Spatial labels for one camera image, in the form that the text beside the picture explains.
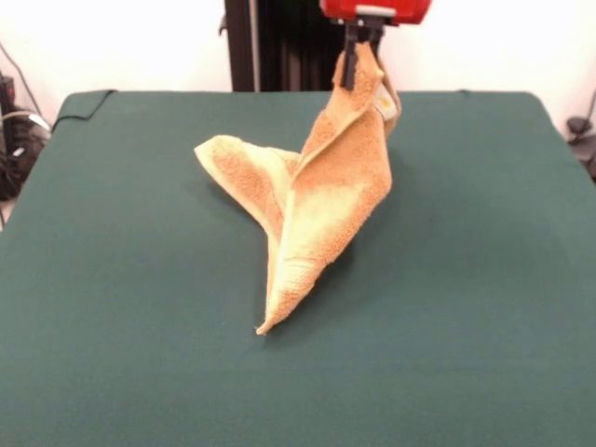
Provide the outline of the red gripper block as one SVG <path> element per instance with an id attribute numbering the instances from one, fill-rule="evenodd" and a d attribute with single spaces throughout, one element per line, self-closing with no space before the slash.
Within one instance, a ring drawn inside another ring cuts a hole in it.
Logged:
<path id="1" fill-rule="evenodd" d="M 365 19 L 370 21 L 370 45 L 378 49 L 384 35 L 385 24 L 420 24 L 428 13 L 431 0 L 320 0 L 323 14 L 335 21 L 345 23 L 344 68 L 341 87 L 352 89 L 355 82 L 358 55 L 359 28 Z"/>

